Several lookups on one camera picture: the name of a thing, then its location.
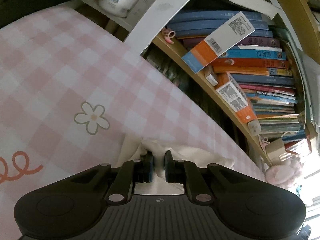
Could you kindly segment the cream white t-shirt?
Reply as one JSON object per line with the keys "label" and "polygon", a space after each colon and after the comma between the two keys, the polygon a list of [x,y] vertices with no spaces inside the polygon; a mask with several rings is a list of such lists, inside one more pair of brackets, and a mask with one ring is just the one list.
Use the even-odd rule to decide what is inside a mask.
{"label": "cream white t-shirt", "polygon": [[152,182],[137,183],[135,185],[135,194],[172,195],[184,193],[182,184],[169,184],[165,181],[164,155],[167,151],[172,153],[174,160],[191,161],[200,168],[206,168],[211,163],[233,168],[235,163],[233,159],[225,158],[220,154],[210,153],[200,148],[127,134],[125,135],[116,167],[121,167],[126,161],[139,159],[147,154],[148,151],[152,153],[155,162]]}

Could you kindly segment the pink checkered desk mat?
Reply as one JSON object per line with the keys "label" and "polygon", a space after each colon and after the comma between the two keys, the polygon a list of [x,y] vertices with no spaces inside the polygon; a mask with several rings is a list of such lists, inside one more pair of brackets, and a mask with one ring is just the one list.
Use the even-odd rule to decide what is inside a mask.
{"label": "pink checkered desk mat", "polygon": [[26,193],[101,163],[127,133],[177,142],[264,175],[166,77],[77,11],[51,7],[1,29],[1,239],[18,239]]}

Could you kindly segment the white orange flat box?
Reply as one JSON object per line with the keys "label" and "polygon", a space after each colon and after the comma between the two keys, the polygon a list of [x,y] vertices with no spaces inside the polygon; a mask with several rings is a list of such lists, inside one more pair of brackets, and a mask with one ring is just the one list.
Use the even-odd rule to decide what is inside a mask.
{"label": "white orange flat box", "polygon": [[257,119],[251,102],[234,77],[230,73],[222,73],[217,75],[217,79],[218,84],[215,87],[217,93],[235,111],[238,118],[244,124]]}

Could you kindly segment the beige pen holder box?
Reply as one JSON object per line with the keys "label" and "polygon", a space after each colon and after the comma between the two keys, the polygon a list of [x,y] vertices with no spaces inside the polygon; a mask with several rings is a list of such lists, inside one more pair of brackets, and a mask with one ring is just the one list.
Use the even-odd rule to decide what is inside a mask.
{"label": "beige pen holder box", "polygon": [[286,154],[285,146],[281,138],[267,144],[265,149],[272,165],[279,165],[282,157]]}

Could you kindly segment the white pink plush bunny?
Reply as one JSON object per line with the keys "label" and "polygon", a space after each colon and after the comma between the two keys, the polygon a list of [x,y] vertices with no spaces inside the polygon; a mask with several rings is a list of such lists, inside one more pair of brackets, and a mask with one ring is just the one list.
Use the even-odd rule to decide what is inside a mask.
{"label": "white pink plush bunny", "polygon": [[287,159],[265,172],[265,180],[272,185],[292,191],[303,181],[303,166],[297,159]]}

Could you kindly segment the pink binder clip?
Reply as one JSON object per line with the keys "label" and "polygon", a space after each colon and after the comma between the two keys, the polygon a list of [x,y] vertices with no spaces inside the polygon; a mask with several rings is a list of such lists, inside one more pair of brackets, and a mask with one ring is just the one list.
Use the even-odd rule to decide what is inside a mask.
{"label": "pink binder clip", "polygon": [[170,28],[167,29],[167,28],[163,28],[161,30],[161,34],[163,35],[163,38],[164,40],[168,43],[168,44],[174,44],[174,41],[172,40],[175,35],[176,35],[176,32],[171,30]]}

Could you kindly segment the usmile white orange box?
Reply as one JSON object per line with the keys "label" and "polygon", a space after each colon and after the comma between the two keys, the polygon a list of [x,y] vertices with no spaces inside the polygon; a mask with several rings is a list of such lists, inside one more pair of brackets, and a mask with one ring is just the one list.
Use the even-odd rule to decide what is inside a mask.
{"label": "usmile white orange box", "polygon": [[182,60],[196,74],[254,31],[249,19],[239,12],[187,52]]}

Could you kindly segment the white wooden bookshelf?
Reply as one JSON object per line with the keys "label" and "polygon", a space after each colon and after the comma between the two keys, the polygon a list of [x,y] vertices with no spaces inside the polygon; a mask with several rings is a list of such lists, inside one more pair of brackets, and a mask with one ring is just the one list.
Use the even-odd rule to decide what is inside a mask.
{"label": "white wooden bookshelf", "polygon": [[[240,114],[236,112],[235,103],[228,103],[220,91],[227,85],[219,85],[222,88],[213,88],[208,80],[206,71],[212,66],[212,70],[216,77],[222,77],[222,74],[232,74],[232,68],[247,67],[249,63],[253,67],[258,67],[258,63],[264,63],[266,67],[276,67],[276,63],[284,64],[285,61],[291,64],[293,81],[290,86],[296,87],[298,93],[298,114],[300,125],[296,129],[305,130],[305,134],[316,137],[316,153],[319,153],[319,31],[313,21],[311,11],[305,0],[197,0],[196,12],[197,16],[211,16],[209,12],[205,12],[205,7],[223,6],[224,2],[232,3],[241,7],[236,9],[236,12],[227,16],[226,20],[222,20],[217,27],[210,27],[206,30],[204,37],[200,42],[189,51],[178,42],[179,34],[178,27],[172,23],[173,18],[177,18],[183,14],[181,11],[185,5],[191,0],[129,0],[128,8],[122,8],[119,13],[111,11],[114,7],[109,0],[80,0],[90,5],[99,12],[102,12],[111,19],[114,24],[120,25],[129,31],[129,35],[124,42],[132,47],[136,52],[142,53],[152,42],[163,52],[165,52],[172,60],[174,60],[187,74],[203,88],[208,95],[223,109],[223,111],[234,121],[236,126],[243,132],[247,140],[252,143],[255,150],[266,161],[267,164],[276,164],[275,159],[270,159],[271,155],[266,153],[263,145],[263,135],[253,133],[253,128],[250,127],[249,117],[246,120],[244,112]],[[240,38],[232,38],[236,36],[232,34],[231,27],[227,28],[227,22],[230,18],[236,19],[240,14],[246,15],[250,20],[251,16],[246,14],[245,10],[251,10],[264,15],[266,18],[274,20],[280,18],[284,23],[284,28],[271,26],[271,33],[277,38],[280,38],[280,45],[283,47],[283,52],[263,50],[259,46],[267,46],[261,44],[259,46],[243,44],[235,45],[227,50],[228,45],[232,45]],[[252,34],[257,35],[258,25],[261,22],[254,23],[250,20],[255,31]],[[161,34],[161,30],[175,31],[176,37],[173,41],[165,41],[165,35]],[[273,129],[262,129],[260,133],[285,133],[289,135],[293,131],[293,127]]]}

